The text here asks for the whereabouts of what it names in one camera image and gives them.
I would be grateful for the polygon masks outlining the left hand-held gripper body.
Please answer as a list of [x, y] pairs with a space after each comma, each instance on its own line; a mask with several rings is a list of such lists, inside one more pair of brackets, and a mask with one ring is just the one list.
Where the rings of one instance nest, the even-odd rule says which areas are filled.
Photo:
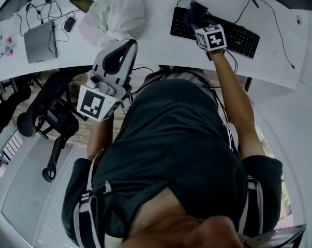
[[128, 82], [121, 86], [91, 70], [80, 87], [77, 111], [97, 122], [109, 119], [119, 106], [127, 113], [132, 103], [131, 90]]

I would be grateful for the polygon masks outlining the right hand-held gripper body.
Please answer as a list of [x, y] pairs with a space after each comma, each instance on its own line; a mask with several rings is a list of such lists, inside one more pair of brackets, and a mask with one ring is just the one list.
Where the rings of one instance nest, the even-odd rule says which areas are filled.
[[224, 29], [220, 24], [195, 29], [198, 46], [208, 52], [222, 50], [227, 47]]

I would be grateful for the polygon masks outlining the black keyboard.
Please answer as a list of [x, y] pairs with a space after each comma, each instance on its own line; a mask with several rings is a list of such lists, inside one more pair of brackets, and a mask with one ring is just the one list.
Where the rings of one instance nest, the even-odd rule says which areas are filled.
[[[195, 40], [195, 37], [189, 33], [188, 28], [184, 23], [184, 15], [187, 11], [188, 9], [181, 7], [174, 8], [170, 34], [181, 38]], [[206, 19], [213, 21], [215, 24], [220, 24], [223, 27], [227, 42], [227, 49], [229, 51], [241, 54], [251, 59], [254, 58], [260, 36], [241, 26], [214, 17], [208, 13], [206, 14]]]

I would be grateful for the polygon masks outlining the dark blue cloth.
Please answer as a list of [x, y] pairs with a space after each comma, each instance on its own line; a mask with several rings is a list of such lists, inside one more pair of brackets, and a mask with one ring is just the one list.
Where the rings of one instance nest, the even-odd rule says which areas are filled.
[[208, 27], [210, 22], [206, 19], [207, 8], [197, 2], [190, 2], [190, 8], [184, 15], [184, 24], [190, 33], [195, 29]]

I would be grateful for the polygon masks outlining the person's left forearm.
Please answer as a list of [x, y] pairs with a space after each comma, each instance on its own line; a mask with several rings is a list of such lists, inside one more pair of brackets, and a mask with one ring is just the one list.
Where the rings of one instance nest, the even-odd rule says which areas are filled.
[[114, 115], [102, 122], [93, 123], [87, 144], [87, 159], [95, 160], [94, 164], [96, 165], [100, 163], [100, 157], [97, 157], [98, 153], [106, 152], [113, 142], [113, 122]]

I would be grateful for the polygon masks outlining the person's right forearm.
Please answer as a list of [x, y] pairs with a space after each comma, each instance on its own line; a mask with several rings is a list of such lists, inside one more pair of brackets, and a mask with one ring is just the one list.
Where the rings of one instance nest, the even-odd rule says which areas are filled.
[[255, 129], [254, 111], [248, 95], [239, 84], [224, 52], [212, 51], [210, 56], [215, 65], [228, 119], [236, 128], [241, 159], [265, 156]]

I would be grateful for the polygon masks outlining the black mesh office chair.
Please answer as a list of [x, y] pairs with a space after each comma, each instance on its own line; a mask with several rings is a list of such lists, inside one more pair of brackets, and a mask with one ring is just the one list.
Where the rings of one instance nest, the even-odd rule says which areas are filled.
[[18, 76], [13, 79], [17, 91], [11, 94], [7, 100], [0, 103], [0, 134], [9, 125], [17, 106], [28, 100], [32, 93], [27, 76]]
[[27, 111], [17, 119], [18, 130], [25, 137], [33, 137], [38, 132], [47, 139], [52, 130], [60, 134], [54, 142], [48, 165], [42, 171], [47, 182], [54, 180], [61, 150], [79, 130], [79, 122], [70, 108], [60, 102], [72, 79], [73, 76], [68, 73], [52, 74]]

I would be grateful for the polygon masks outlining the black and red mouse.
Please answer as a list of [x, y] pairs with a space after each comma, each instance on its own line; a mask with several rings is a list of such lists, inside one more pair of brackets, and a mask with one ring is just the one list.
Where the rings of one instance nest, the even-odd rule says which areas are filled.
[[64, 31], [71, 32], [76, 20], [74, 17], [69, 17], [64, 24]]

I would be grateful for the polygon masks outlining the translucent white plastic bag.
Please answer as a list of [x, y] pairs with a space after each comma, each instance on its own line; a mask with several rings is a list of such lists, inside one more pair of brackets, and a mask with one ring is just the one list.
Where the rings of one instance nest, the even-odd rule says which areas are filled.
[[89, 44], [105, 48], [117, 41], [138, 39], [147, 20], [145, 0], [97, 0], [78, 31]]

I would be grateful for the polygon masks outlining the dark smartphone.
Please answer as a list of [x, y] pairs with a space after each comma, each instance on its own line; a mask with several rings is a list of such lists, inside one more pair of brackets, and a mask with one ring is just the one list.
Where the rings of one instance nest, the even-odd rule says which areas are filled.
[[69, 0], [69, 1], [84, 13], [87, 13], [91, 5], [94, 3], [93, 0]]

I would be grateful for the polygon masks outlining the closed silver laptop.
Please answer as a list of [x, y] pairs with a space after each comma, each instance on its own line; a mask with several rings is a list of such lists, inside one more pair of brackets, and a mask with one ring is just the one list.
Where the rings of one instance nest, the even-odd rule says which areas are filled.
[[53, 21], [41, 24], [24, 35], [24, 44], [29, 64], [56, 59], [58, 51]]

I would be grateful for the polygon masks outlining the person's dark shirt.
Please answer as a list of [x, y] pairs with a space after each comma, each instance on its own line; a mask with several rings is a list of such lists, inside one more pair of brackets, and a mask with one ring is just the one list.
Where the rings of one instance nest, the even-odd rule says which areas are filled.
[[224, 215], [254, 237], [275, 228], [283, 165], [266, 156], [241, 160], [215, 102], [183, 79], [154, 82], [135, 98], [113, 144], [91, 169], [74, 163], [62, 223], [76, 245], [95, 248], [106, 235], [126, 239], [138, 209], [169, 188], [186, 213]]

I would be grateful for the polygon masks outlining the pink and blue small parts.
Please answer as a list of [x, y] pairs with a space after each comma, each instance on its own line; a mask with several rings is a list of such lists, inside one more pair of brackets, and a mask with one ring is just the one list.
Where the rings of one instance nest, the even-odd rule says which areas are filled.
[[4, 40], [4, 55], [5, 56], [12, 56], [14, 52], [14, 48], [16, 47], [16, 40], [13, 36], [8, 36]]

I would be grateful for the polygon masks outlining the dark-rimmed glasses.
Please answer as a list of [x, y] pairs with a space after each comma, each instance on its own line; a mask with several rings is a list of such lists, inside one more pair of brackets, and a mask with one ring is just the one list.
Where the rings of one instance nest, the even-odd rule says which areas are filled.
[[275, 229], [245, 241], [246, 248], [299, 248], [306, 224]]

